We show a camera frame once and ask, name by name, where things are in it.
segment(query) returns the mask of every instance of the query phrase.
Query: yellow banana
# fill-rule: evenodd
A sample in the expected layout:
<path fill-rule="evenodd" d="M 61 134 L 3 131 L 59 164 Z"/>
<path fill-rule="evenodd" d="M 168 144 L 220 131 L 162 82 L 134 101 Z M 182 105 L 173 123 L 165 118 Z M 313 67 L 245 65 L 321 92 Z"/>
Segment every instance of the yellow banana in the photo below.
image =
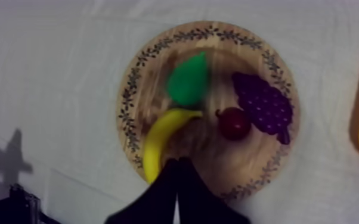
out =
<path fill-rule="evenodd" d="M 201 111 L 174 108 L 166 111 L 153 124 L 146 136 L 143 154 L 143 169 L 148 183 L 153 183 L 160 173 L 160 157 L 171 135 L 191 118 L 201 116 Z"/>

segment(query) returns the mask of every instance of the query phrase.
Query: plastic fruit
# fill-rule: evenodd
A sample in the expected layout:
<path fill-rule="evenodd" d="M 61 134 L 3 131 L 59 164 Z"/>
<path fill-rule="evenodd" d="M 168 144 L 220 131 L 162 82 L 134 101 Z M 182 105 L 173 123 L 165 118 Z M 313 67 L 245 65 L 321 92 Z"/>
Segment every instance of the plastic fruit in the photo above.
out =
<path fill-rule="evenodd" d="M 160 158 L 169 138 L 190 119 L 201 117 L 201 111 L 175 108 L 166 111 L 149 130 L 144 144 L 143 169 L 148 183 L 161 171 Z"/>
<path fill-rule="evenodd" d="M 174 102 L 191 106 L 200 102 L 208 90 L 208 65 L 205 53 L 177 66 L 168 80 L 167 92 Z"/>
<path fill-rule="evenodd" d="M 241 109 L 228 107 L 222 113 L 217 110 L 216 116 L 221 135 L 228 140 L 241 140 L 250 131 L 250 120 Z"/>
<path fill-rule="evenodd" d="M 232 76 L 238 104 L 262 132 L 277 134 L 282 144 L 290 143 L 288 125 L 292 121 L 289 100 L 257 75 L 235 72 Z"/>

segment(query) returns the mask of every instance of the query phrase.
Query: decorative leaf border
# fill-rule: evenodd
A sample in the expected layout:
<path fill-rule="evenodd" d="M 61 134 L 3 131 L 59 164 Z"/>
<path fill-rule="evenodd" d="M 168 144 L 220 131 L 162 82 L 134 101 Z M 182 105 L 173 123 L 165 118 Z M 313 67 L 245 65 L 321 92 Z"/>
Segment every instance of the decorative leaf border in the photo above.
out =
<path fill-rule="evenodd" d="M 118 118 L 120 118 L 124 124 L 122 130 L 128 138 L 128 147 L 131 149 L 131 153 L 135 154 L 132 161 L 137 165 L 138 169 L 143 168 L 142 157 L 140 157 L 139 154 L 140 147 L 138 145 L 140 139 L 134 132 L 136 128 L 135 120 L 130 117 L 129 111 L 130 108 L 134 107 L 134 96 L 137 93 L 137 80 L 141 77 L 141 68 L 145 67 L 149 60 L 156 58 L 160 54 L 161 50 L 170 48 L 173 43 L 201 39 L 207 40 L 213 36 L 220 37 L 220 41 L 233 41 L 236 45 L 246 45 L 252 50 L 263 48 L 262 42 L 256 40 L 254 37 L 249 38 L 247 36 L 242 36 L 240 33 L 234 32 L 233 30 L 220 30 L 219 28 L 213 28 L 213 26 L 210 25 L 209 27 L 195 28 L 189 32 L 179 31 L 171 37 L 158 40 L 156 44 L 141 51 L 138 55 L 135 67 L 133 67 L 130 74 L 128 74 L 129 80 L 121 95 L 122 107 L 118 115 Z M 289 97 L 291 83 L 287 82 L 287 80 L 283 78 L 284 71 L 275 62 L 276 55 L 271 54 L 270 51 L 266 49 L 262 54 L 262 57 L 264 59 L 264 64 L 266 64 L 268 69 L 272 71 L 271 77 L 275 80 L 274 85 L 279 87 L 284 96 Z M 237 199 L 245 195 L 251 195 L 253 190 L 258 189 L 266 183 L 270 183 L 271 172 L 278 170 L 281 158 L 288 155 L 288 148 L 288 146 L 282 145 L 280 149 L 276 151 L 276 155 L 271 157 L 271 160 L 269 160 L 266 166 L 262 168 L 262 175 L 259 179 L 251 179 L 249 183 L 243 186 L 237 185 L 232 188 L 230 192 L 222 193 L 220 197 L 224 201 L 228 202 L 232 199 Z"/>

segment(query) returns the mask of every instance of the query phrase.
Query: white table surface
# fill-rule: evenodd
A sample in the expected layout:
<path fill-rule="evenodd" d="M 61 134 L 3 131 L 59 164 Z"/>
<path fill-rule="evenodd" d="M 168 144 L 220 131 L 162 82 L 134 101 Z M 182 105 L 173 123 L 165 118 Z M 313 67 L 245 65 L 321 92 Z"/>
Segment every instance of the white table surface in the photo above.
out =
<path fill-rule="evenodd" d="M 32 167 L 18 182 L 63 223 L 102 223 L 136 199 L 147 184 L 117 138 L 120 80 L 149 39 L 194 20 L 265 39 L 301 100 L 289 162 L 232 206 L 256 224 L 359 223 L 359 153 L 348 132 L 359 0 L 0 0 L 0 152 L 17 147 Z M 18 130 L 18 144 L 9 144 Z"/>

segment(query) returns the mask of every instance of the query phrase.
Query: grape bunch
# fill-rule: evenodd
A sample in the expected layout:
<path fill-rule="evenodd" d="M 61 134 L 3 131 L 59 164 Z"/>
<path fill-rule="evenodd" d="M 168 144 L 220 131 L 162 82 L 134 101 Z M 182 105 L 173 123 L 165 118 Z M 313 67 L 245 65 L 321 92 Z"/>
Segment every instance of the grape bunch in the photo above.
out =
<path fill-rule="evenodd" d="M 235 72 L 232 80 L 238 104 L 247 112 L 250 121 L 262 132 L 277 134 L 282 144 L 289 144 L 287 127 L 293 115 L 289 100 L 258 75 Z"/>

